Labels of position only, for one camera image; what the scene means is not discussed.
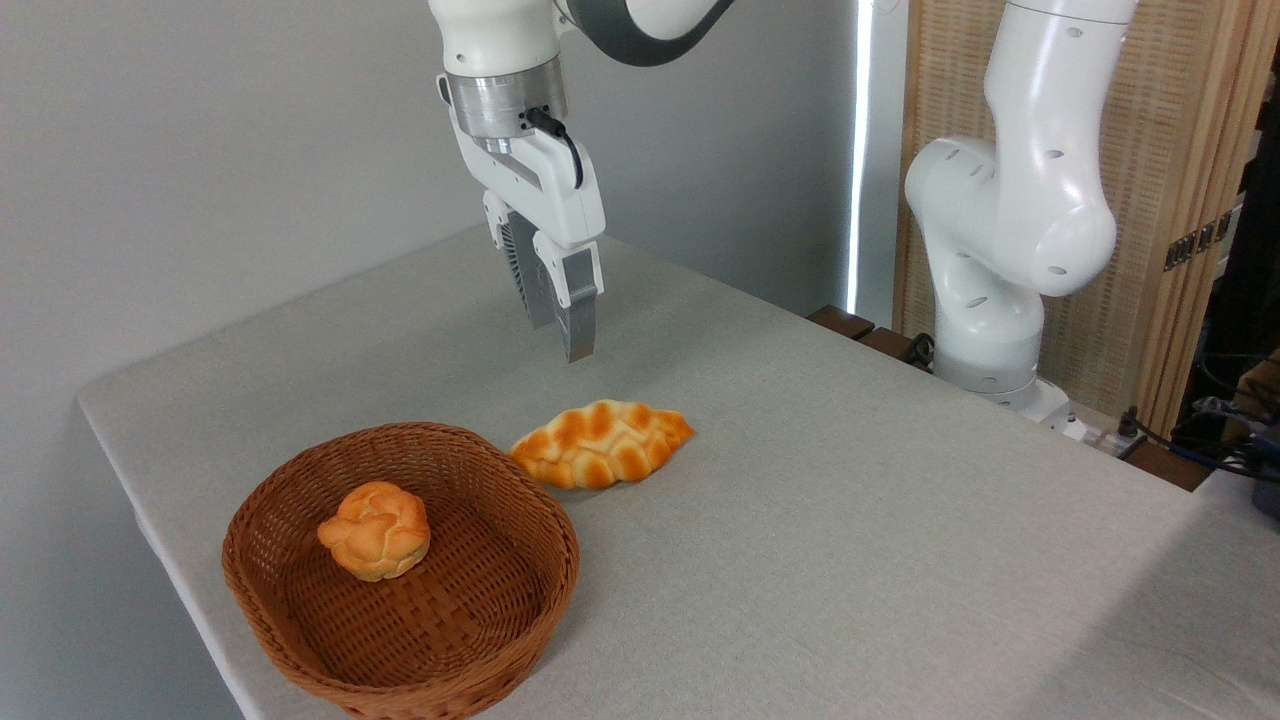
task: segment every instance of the basket rim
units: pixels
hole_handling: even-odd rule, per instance
[[[451,434],[462,439],[468,441],[479,451],[497,460],[503,465],[517,480],[520,480],[525,487],[532,491],[534,496],[540,501],[541,506],[548,511],[550,520],[554,521],[556,529],[559,530],[561,537],[564,541],[564,562],[559,565],[559,573],[554,578],[554,583],[548,588],[547,601],[541,607],[541,611],[536,619],[527,626],[520,635],[513,638],[511,642],[503,646],[503,650],[517,648],[524,652],[532,651],[531,655],[540,656],[545,650],[547,641],[550,633],[554,630],[556,625],[559,624],[564,612],[568,609],[570,600],[572,598],[575,585],[577,583],[577,573],[580,565],[580,555],[577,546],[577,536],[573,532],[573,525],[568,520],[568,515],[564,512],[564,507],[556,501],[554,497],[545,488],[541,487],[527,471],[524,470],[518,464],[516,464],[504,452],[498,450],[497,446],[484,439],[477,433],[457,427],[448,425],[443,423],[434,423],[426,420],[416,421],[398,421],[398,423],[385,423],[381,425],[375,425],[370,428],[364,428],[353,430],[319,445],[311,446],[289,460],[282,464],[279,468],[271,471],[253,491],[246,496],[244,501],[241,503],[239,509],[236,511],[230,524],[228,525],[227,537],[223,541],[223,573],[227,584],[230,585],[232,594],[236,596],[241,610],[244,615],[251,615],[247,618],[250,620],[250,626],[253,634],[257,637],[260,644],[270,644],[273,651],[266,651],[268,657],[271,664],[276,666],[283,674],[285,674],[291,680],[303,685],[315,687],[316,689],[323,688],[328,693],[340,693],[351,696],[353,700],[358,697],[370,696],[402,696],[408,693],[421,693],[424,691],[430,691],[431,694],[444,694],[445,692],[463,692],[467,688],[481,687],[489,679],[493,679],[504,671],[509,670],[511,662],[503,657],[504,653],[493,653],[490,657],[476,661],[467,666],[460,667],[444,675],[433,678],[430,680],[422,680],[417,683],[408,683],[401,685],[362,685],[357,683],[349,683],[346,680],[339,680],[332,678],[323,673],[317,673],[310,666],[298,661],[293,652],[287,651],[287,646],[280,642],[283,633],[279,629],[278,623],[269,614],[264,611],[265,603],[257,591],[250,585],[243,578],[243,565],[241,555],[241,541],[244,533],[237,534],[236,528],[248,527],[246,515],[252,510],[255,505],[252,501],[269,495],[271,491],[276,489],[283,482],[282,478],[287,469],[293,464],[301,462],[307,455],[319,452],[324,448],[332,447],[333,445],[339,445],[344,442],[352,442],[371,434],[380,434],[389,430],[411,430],[415,433],[444,433]],[[326,700],[333,701],[334,698],[326,697]]]

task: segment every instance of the round bun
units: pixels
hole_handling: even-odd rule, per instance
[[[366,583],[403,575],[431,544],[422,498],[379,480],[351,491],[316,536],[338,565]]]

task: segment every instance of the white wall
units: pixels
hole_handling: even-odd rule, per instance
[[[611,234],[840,300],[850,27],[844,0],[742,1],[653,70],[568,38]],[[483,220],[435,26],[420,0],[14,0],[0,33],[0,717],[236,716],[73,396]]]

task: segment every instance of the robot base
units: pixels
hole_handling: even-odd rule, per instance
[[[1084,441],[1088,428],[1071,413],[1071,401],[1060,387],[1046,379],[1036,378],[1027,387],[1011,392],[974,395],[1009,407],[1023,418],[1055,429],[1074,441]]]

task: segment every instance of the wooden slat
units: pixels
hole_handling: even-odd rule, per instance
[[[1253,119],[1265,92],[1276,32],[1280,31],[1280,12],[1275,3],[1238,3],[1228,10],[1234,14],[1234,28],[1226,45],[1234,50],[1234,56],[1228,56],[1228,64],[1221,68],[1222,81],[1213,96],[1213,101],[1220,102],[1221,117],[1213,128],[1217,131],[1213,161],[1199,193],[1199,225],[1213,222],[1235,202]],[[1181,411],[1181,397],[1199,341],[1220,251],[1220,247],[1212,246],[1188,263],[1178,305],[1178,323],[1169,341],[1160,386],[1153,398],[1151,424],[1157,432],[1169,433]]]
[[[911,3],[908,6],[906,46],[915,49],[920,46],[920,8],[923,3]],[[906,170],[911,167],[911,159],[919,150],[915,146],[911,128],[916,127],[916,114],[919,105],[913,101],[919,92],[920,54],[908,51],[906,54],[906,88],[902,94],[902,165],[899,172],[901,182],[906,182]],[[911,208],[906,204],[906,193],[899,187],[897,200],[897,237],[906,238],[911,234]],[[893,255],[893,329],[905,332],[906,324],[906,299],[910,288],[908,266],[910,254],[908,243],[899,240]]]
[[[1228,68],[1239,54],[1239,46],[1233,42],[1219,42],[1222,38],[1238,40],[1235,33],[1240,26],[1240,5],[1243,0],[1215,0],[1204,3],[1206,23],[1197,45],[1201,54],[1196,59],[1199,68],[1199,82],[1185,87],[1185,108],[1192,124],[1183,131],[1190,151],[1188,161],[1175,176],[1176,192],[1170,209],[1170,232],[1166,242],[1196,231],[1199,227],[1199,205],[1204,196],[1204,184],[1213,165],[1221,128],[1222,102],[1229,96],[1224,78],[1229,78]],[[1179,265],[1161,279],[1160,300],[1156,306],[1157,323],[1147,334],[1143,354],[1143,382],[1138,387],[1137,404],[1139,414],[1148,423],[1160,424],[1155,418],[1164,415],[1161,405],[1161,386],[1165,379],[1169,350],[1180,324],[1180,306],[1184,301],[1189,268]],[[1164,428],[1153,428],[1164,432]]]

